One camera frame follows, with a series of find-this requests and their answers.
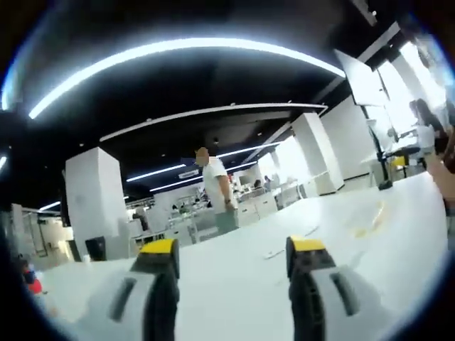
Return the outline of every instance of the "long hair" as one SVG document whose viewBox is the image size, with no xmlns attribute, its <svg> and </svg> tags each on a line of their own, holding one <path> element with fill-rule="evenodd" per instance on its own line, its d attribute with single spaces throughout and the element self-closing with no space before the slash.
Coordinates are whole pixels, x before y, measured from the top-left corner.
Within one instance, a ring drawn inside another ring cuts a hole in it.
<svg viewBox="0 0 455 341">
<path fill-rule="evenodd" d="M 419 98 L 415 102 L 415 108 L 417 110 L 418 115 L 420 116 L 420 118 L 422 119 L 426 126 L 432 126 L 434 131 L 439 131 L 440 137 L 446 135 L 446 132 L 444 131 L 441 122 L 430 111 L 428 104 L 422 98 Z"/>
</svg>

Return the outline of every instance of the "ceiling light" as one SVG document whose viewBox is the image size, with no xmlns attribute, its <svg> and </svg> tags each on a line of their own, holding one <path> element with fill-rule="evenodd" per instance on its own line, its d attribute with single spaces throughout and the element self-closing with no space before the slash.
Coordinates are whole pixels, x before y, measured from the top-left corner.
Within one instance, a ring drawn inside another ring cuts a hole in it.
<svg viewBox="0 0 455 341">
<path fill-rule="evenodd" d="M 235 167 L 228 168 L 228 169 L 226 169 L 226 171 L 231 171 L 233 169 L 237 169 L 237 168 L 241 168 L 241 167 L 245 167 L 245 166 L 251 166 L 251 165 L 254 165 L 255 163 L 256 163 L 256 161 L 255 162 L 250 162 L 250 163 L 245 163 L 245 164 L 240 165 L 240 166 L 235 166 Z M 177 183 L 172 183 L 170 185 L 165 185 L 165 186 L 161 186 L 161 187 L 157 187 L 157 188 L 152 188 L 150 190 L 150 192 L 154 192 L 156 190 L 163 190 L 164 188 L 169 188 L 169 187 L 181 185 L 182 183 L 189 183 L 190 181 L 200 180 L 200 179 L 202 179 L 202 176 L 196 176 L 195 178 L 191 178 L 191 179 L 187 179 L 187 180 L 183 180 L 183 181 L 178 181 Z"/>
<path fill-rule="evenodd" d="M 246 151 L 253 151 L 253 150 L 259 149 L 259 148 L 266 148 L 266 147 L 270 147 L 270 146 L 276 146 L 276 145 L 278 145 L 280 143 L 281 142 L 274 142 L 273 144 L 262 144 L 261 146 L 255 146 L 255 147 L 251 147 L 251 148 L 240 149 L 239 151 L 231 151 L 229 153 L 224 153 L 224 154 L 217 155 L 217 158 L 224 158 L 225 156 L 235 155 L 235 154 L 238 154 L 238 153 L 244 153 Z M 174 169 L 178 169 L 178 168 L 182 168 L 182 167 L 186 167 L 186 165 L 184 165 L 182 163 L 181 165 L 178 165 L 178 166 L 173 166 L 173 167 L 157 170 L 155 172 L 151 172 L 151 173 L 147 173 L 147 174 L 143 174 L 143 175 L 138 175 L 138 176 L 135 176 L 134 178 L 127 179 L 127 182 L 129 183 L 131 181 L 135 181 L 135 180 L 142 179 L 142 178 L 147 178 L 149 176 L 160 174 L 160 173 L 164 173 L 164 172 L 168 172 L 168 171 L 173 171 Z"/>
<path fill-rule="evenodd" d="M 338 76 L 345 77 L 345 74 L 339 68 L 330 65 L 322 60 L 311 57 L 305 53 L 300 53 L 288 48 L 281 46 L 260 43 L 253 40 L 246 39 L 235 39 L 235 38 L 187 38 L 187 39 L 176 39 L 161 41 L 160 43 L 152 43 L 148 45 L 139 46 L 137 48 L 131 48 L 124 52 L 111 55 L 99 62 L 82 69 L 70 76 L 63 83 L 58 85 L 54 90 L 49 92 L 37 105 L 32 108 L 28 114 L 30 118 L 35 119 L 44 109 L 51 105 L 57 98 L 71 90 L 73 87 L 83 82 L 87 78 L 106 70 L 109 67 L 117 64 L 124 63 L 128 60 L 144 57 L 146 55 L 152 55 L 154 53 L 162 53 L 172 50 L 182 50 L 185 48 L 241 48 L 245 50 L 257 50 L 262 52 L 274 53 L 276 55 L 284 55 L 289 58 L 297 59 L 305 63 L 315 65 L 323 68 L 329 72 L 332 72 Z M 2 101 L 4 107 L 8 107 L 6 103 Z"/>
<path fill-rule="evenodd" d="M 217 155 L 216 157 L 217 158 L 224 158 L 225 156 L 235 155 L 235 154 L 238 154 L 238 153 L 244 153 L 246 151 L 253 151 L 253 150 L 259 149 L 259 148 L 266 148 L 266 147 L 276 146 L 276 145 L 278 145 L 280 143 L 281 142 L 274 142 L 273 144 L 262 144 L 261 146 L 255 146 L 255 147 L 251 147 L 251 148 L 240 149 L 239 151 L 231 151 L 229 153 L 220 154 L 220 155 Z"/>
<path fill-rule="evenodd" d="M 6 162 L 6 159 L 7 157 L 6 156 L 2 156 L 0 158 L 0 169 L 4 166 L 5 162 Z"/>
<path fill-rule="evenodd" d="M 237 168 L 241 168 L 241 167 L 245 167 L 245 166 L 251 166 L 251 165 L 254 165 L 255 163 L 256 163 L 256 161 L 249 162 L 249 163 L 244 163 L 243 165 L 239 165 L 239 166 L 228 168 L 228 169 L 226 169 L 226 171 L 231 171 L 233 169 L 237 169 Z"/>
<path fill-rule="evenodd" d="M 49 204 L 49 205 L 46 205 L 46 206 L 42 206 L 42 208 L 39 209 L 39 211 L 44 211 L 44 210 L 48 210 L 52 207 L 55 207 L 55 206 L 59 206 L 60 204 L 60 201 L 57 201 L 57 202 L 54 202 L 52 204 Z"/>
<path fill-rule="evenodd" d="M 148 176 L 156 175 L 156 174 L 159 174 L 159 173 L 173 171 L 174 169 L 178 169 L 178 168 L 182 168 L 182 167 L 185 167 L 185 165 L 181 164 L 181 165 L 178 165 L 178 166 L 173 166 L 173 167 L 168 167 L 168 168 L 161 169 L 161 170 L 156 170 L 156 171 L 151 172 L 151 173 L 147 173 L 147 174 L 135 176 L 134 178 L 127 179 L 127 182 L 129 183 L 130 181 L 135 181 L 135 180 L 138 180 L 138 179 L 146 178 Z"/>
<path fill-rule="evenodd" d="M 163 190 L 164 188 L 169 188 L 169 187 L 172 187 L 172 186 L 180 185 L 182 183 L 189 183 L 190 181 L 200 180 L 200 179 L 202 179 L 202 176 L 197 176 L 196 178 L 191 178 L 191 179 L 187 179 L 187 180 L 183 180 L 183 181 L 178 181 L 177 183 L 172 183 L 170 185 L 153 188 L 153 189 L 150 190 L 150 192 L 154 192 L 155 190 Z"/>
</svg>

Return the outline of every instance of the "white pillar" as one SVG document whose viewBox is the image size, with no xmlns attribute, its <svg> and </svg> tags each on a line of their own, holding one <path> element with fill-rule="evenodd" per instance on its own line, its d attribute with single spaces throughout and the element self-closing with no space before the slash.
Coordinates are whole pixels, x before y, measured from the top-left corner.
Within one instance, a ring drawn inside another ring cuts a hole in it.
<svg viewBox="0 0 455 341">
<path fill-rule="evenodd" d="M 393 67 L 398 71 L 403 82 L 405 82 L 407 88 L 411 92 L 414 99 L 422 98 L 427 101 L 427 94 L 424 91 L 422 84 L 420 84 L 419 78 L 415 75 L 412 67 L 407 63 L 405 57 L 399 55 L 393 62 Z"/>
<path fill-rule="evenodd" d="M 280 169 L 281 167 L 279 165 L 279 159 L 278 159 L 277 152 L 273 151 L 273 152 L 270 153 L 270 155 L 272 156 L 273 164 L 275 165 L 275 167 L 277 169 Z"/>
<path fill-rule="evenodd" d="M 341 188 L 344 184 L 343 176 L 318 114 L 315 112 L 303 113 L 292 123 L 292 129 L 304 152 L 311 176 L 318 177 L 323 173 L 328 174 L 330 181 L 329 186 L 326 186 L 328 190 L 323 190 L 319 194 Z"/>
<path fill-rule="evenodd" d="M 100 148 L 67 160 L 66 193 L 81 257 L 87 254 L 85 241 L 95 237 L 105 238 L 107 259 L 126 257 L 128 217 L 119 161 Z"/>
<path fill-rule="evenodd" d="M 11 213 L 13 220 L 13 232 L 14 240 L 17 247 L 17 252 L 23 255 L 34 255 L 35 245 L 33 244 L 33 236 L 31 234 L 30 227 L 26 227 L 23 223 L 23 211 L 22 206 L 18 204 L 11 205 Z"/>
</svg>

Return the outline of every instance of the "stand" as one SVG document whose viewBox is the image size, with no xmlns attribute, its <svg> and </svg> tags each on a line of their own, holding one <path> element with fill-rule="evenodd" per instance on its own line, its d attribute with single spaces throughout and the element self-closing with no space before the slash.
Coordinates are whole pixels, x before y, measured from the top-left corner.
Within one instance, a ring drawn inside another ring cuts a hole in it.
<svg viewBox="0 0 455 341">
<path fill-rule="evenodd" d="M 368 116 L 368 112 L 367 112 L 367 109 L 365 108 L 365 106 L 364 105 L 360 105 L 360 108 L 362 109 L 362 112 L 363 112 L 363 115 L 365 116 L 365 118 L 366 119 L 370 119 L 370 117 Z M 371 137 L 373 139 L 373 143 L 375 144 L 376 156 L 378 158 L 378 161 L 381 164 L 382 175 L 384 177 L 384 181 L 381 182 L 378 185 L 378 188 L 379 188 L 379 190 L 387 190 L 388 188 L 391 188 L 393 186 L 393 183 L 389 179 L 389 173 L 387 172 L 387 167 L 385 166 L 384 152 L 381 149 L 381 145 L 379 143 L 379 140 L 378 140 L 375 132 L 370 127 L 368 127 L 368 130 L 370 131 L 370 135 L 371 135 Z"/>
</svg>

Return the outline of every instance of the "window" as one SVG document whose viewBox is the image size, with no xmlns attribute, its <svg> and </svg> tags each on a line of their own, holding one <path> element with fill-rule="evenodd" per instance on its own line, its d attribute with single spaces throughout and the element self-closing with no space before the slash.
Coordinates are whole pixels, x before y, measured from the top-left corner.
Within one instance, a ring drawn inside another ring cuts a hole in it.
<svg viewBox="0 0 455 341">
<path fill-rule="evenodd" d="M 309 177 L 304 153 L 293 136 L 284 140 L 275 150 L 279 160 L 279 178 L 282 183 L 287 182 L 290 178 L 306 180 Z"/>
<path fill-rule="evenodd" d="M 430 71 L 422 64 L 417 47 L 411 42 L 408 42 L 400 48 L 400 53 L 414 70 L 417 79 L 427 95 L 430 109 L 437 109 L 444 105 L 446 101 L 445 89 L 434 81 Z"/>
<path fill-rule="evenodd" d="M 408 130 L 417 122 L 417 118 L 410 109 L 410 102 L 413 98 L 409 89 L 390 62 L 384 62 L 378 71 L 389 94 L 390 101 L 384 95 L 385 107 L 393 127 L 398 133 Z"/>
<path fill-rule="evenodd" d="M 269 179 L 272 179 L 272 176 L 278 173 L 277 168 L 275 167 L 275 163 L 273 162 L 272 155 L 270 155 L 270 153 L 267 153 L 261 157 L 258 160 L 257 164 L 263 177 L 267 175 Z"/>
</svg>

